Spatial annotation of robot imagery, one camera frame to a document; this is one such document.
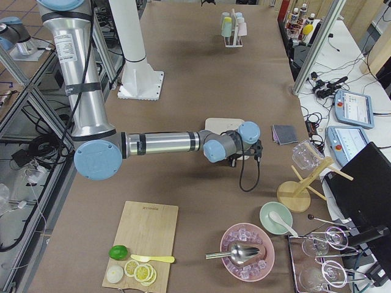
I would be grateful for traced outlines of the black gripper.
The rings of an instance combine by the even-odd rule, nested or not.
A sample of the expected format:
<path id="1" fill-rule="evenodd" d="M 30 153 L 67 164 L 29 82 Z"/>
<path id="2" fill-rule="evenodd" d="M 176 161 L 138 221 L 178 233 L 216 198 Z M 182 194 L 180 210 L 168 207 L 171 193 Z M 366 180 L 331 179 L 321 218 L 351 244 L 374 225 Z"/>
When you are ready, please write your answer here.
<path id="1" fill-rule="evenodd" d="M 236 152 L 227 158 L 228 165 L 230 167 L 236 167 L 238 161 L 244 163 L 246 159 L 252 156 L 252 153 L 254 152 L 255 149 L 254 144 L 249 145 L 248 143 L 243 142 L 240 139 L 235 140 L 235 146 L 236 146 Z"/>

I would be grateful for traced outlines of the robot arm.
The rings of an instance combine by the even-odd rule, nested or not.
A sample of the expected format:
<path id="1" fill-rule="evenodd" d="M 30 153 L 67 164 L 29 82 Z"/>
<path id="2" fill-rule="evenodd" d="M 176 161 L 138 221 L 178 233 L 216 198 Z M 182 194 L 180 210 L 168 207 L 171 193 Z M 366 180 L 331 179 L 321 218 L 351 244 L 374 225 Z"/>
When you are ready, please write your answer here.
<path id="1" fill-rule="evenodd" d="M 147 62 L 136 3 L 111 1 L 109 5 L 125 59 L 119 97 L 156 101 L 164 74 Z M 203 151 L 210 162 L 244 156 L 261 158 L 260 128 L 251 121 L 221 134 L 209 130 L 117 132 L 106 115 L 92 55 L 95 25 L 92 2 L 39 1 L 38 7 L 43 25 L 54 37 L 75 124 L 71 134 L 76 146 L 73 160 L 82 176 L 91 180 L 108 179 L 118 172 L 124 159 L 146 154 Z"/>

